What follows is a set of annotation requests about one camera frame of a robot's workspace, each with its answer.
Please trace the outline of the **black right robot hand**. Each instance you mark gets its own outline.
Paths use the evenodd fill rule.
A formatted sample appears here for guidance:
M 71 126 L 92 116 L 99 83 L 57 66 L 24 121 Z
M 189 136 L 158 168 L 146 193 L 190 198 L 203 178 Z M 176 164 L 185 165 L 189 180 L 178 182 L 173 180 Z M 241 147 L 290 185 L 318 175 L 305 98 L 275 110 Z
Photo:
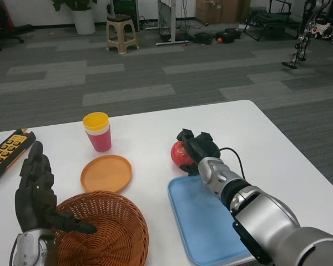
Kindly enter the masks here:
M 182 129 L 176 139 L 181 142 L 183 158 L 176 165 L 189 176 L 199 174 L 198 164 L 206 157 L 220 158 L 219 147 L 214 143 L 209 133 L 201 132 L 194 136 L 188 129 Z

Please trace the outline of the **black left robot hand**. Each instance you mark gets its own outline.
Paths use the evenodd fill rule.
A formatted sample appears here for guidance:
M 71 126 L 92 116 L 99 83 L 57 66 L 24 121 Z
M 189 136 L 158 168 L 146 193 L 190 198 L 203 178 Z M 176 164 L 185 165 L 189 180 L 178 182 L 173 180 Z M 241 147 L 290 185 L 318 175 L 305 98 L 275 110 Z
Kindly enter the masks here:
M 52 189 L 54 175 L 43 144 L 35 141 L 24 160 L 21 181 L 15 193 L 15 210 L 22 232 L 56 229 L 93 234 L 97 228 L 67 211 L 57 211 L 57 196 Z

